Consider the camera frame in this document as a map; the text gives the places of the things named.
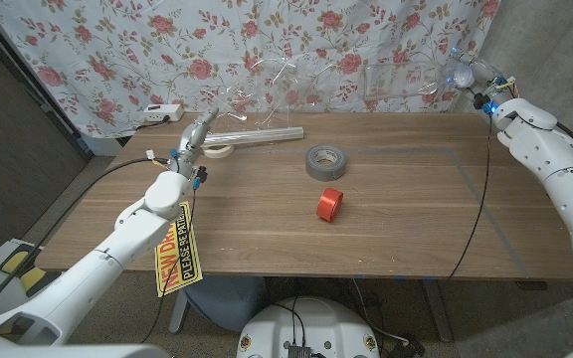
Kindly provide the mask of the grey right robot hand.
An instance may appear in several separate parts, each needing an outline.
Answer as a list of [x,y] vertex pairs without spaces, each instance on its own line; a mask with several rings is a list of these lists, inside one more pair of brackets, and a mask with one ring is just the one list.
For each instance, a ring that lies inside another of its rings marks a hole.
[[456,47],[451,48],[445,67],[449,85],[458,90],[471,90],[473,94],[493,97],[504,91],[499,86],[507,83],[499,69]]

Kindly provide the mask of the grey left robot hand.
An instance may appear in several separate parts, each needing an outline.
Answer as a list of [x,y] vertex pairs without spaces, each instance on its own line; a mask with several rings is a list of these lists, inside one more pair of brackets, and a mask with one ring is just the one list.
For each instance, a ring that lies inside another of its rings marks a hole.
[[200,154],[211,123],[219,113],[217,106],[212,106],[189,124],[181,134],[176,155],[170,158],[170,170],[186,177],[190,176],[194,163]]

